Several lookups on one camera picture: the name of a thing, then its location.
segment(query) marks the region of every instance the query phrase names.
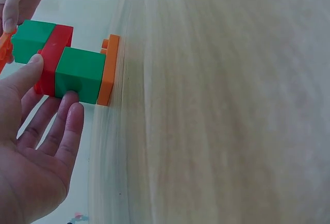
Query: palm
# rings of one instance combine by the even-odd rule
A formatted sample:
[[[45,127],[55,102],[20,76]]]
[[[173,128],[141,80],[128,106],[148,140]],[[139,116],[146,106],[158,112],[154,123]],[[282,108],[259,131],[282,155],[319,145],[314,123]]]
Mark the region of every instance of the palm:
[[[76,103],[75,93],[66,94],[62,101],[48,98],[16,139],[19,128],[41,99],[33,89],[23,98],[20,95],[16,88],[6,87],[6,82],[0,84],[0,176],[9,182],[29,222],[54,210],[69,191],[84,111]],[[36,149],[56,112],[45,141]]]

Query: orange toy piece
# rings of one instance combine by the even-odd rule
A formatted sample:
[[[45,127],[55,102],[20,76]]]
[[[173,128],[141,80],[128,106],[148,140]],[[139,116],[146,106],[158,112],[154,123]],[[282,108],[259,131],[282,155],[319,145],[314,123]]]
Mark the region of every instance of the orange toy piece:
[[[0,37],[0,73],[7,62],[10,62],[12,56],[12,43],[10,41],[12,35],[16,33],[16,29],[12,33],[3,33]]]
[[[98,93],[97,104],[108,106],[114,84],[114,74],[116,72],[117,52],[119,36],[110,35],[109,40],[105,39],[102,43],[101,53],[106,52],[103,76],[100,91]]]

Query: table surface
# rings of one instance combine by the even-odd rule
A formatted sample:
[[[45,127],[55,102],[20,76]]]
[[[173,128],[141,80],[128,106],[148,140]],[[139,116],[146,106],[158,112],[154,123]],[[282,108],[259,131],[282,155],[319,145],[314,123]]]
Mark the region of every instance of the table surface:
[[[33,19],[73,26],[72,47],[99,52],[102,40],[109,36],[109,24],[116,4],[116,0],[42,0]],[[16,63],[7,65],[0,78],[8,76],[20,66]],[[75,213],[81,213],[84,219],[88,219],[88,163],[93,113],[94,106],[86,104],[84,131],[67,199],[58,209],[35,224],[74,224],[77,222]]]

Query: building block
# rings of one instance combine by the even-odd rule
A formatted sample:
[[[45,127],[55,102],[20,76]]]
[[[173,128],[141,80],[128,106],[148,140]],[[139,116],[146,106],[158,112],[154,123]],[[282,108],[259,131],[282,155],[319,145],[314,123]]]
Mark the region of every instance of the building block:
[[[108,106],[110,102],[111,92],[114,85],[114,75],[116,72],[117,52],[119,46],[119,36],[110,35],[109,40],[102,43],[101,53],[106,49],[106,59],[103,69],[102,83],[100,92],[98,93],[97,104]]]
[[[66,47],[55,72],[55,96],[75,91],[81,102],[96,104],[106,56]]]
[[[36,93],[55,96],[55,71],[64,48],[71,46],[72,34],[73,27],[56,25],[42,51],[38,51],[44,59],[44,67],[35,85]]]
[[[43,49],[56,24],[25,20],[11,38],[15,62],[26,64],[38,50]]]
[[[17,30],[15,29],[12,33],[3,33],[0,37],[0,73],[6,63],[11,60],[13,46],[10,39],[16,32]]]

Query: finger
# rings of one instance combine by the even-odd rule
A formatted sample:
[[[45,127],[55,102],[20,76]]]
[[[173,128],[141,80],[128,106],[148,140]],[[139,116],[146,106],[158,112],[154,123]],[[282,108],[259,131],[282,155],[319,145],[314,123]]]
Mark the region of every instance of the finger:
[[[28,115],[30,115],[30,112],[33,110],[36,104],[40,102],[41,99],[42,95],[36,94],[33,88],[30,88],[30,90],[24,95],[24,97],[22,98],[21,126],[25,122]]]
[[[6,0],[3,9],[3,29],[4,32],[11,33],[17,26],[19,18],[20,0]]]
[[[33,55],[27,65],[21,67],[7,78],[4,78],[1,82],[5,87],[14,90],[19,97],[22,98],[26,92],[38,82],[42,70],[42,56],[39,54]]]
[[[70,175],[77,158],[83,127],[84,107],[80,103],[74,103],[68,113],[62,142],[55,154],[55,158],[67,166]]]
[[[10,55],[9,59],[7,60],[7,64],[12,64],[14,61],[13,55]]]
[[[75,92],[68,92],[64,96],[51,130],[47,134],[45,141],[38,148],[39,150],[50,156],[54,156],[56,154],[63,138],[69,109],[74,103],[77,102],[79,102],[79,97]]]
[[[49,122],[55,115],[60,105],[60,99],[48,98],[40,106],[36,115],[32,118],[23,134],[18,138],[18,149],[35,149],[45,132]]]

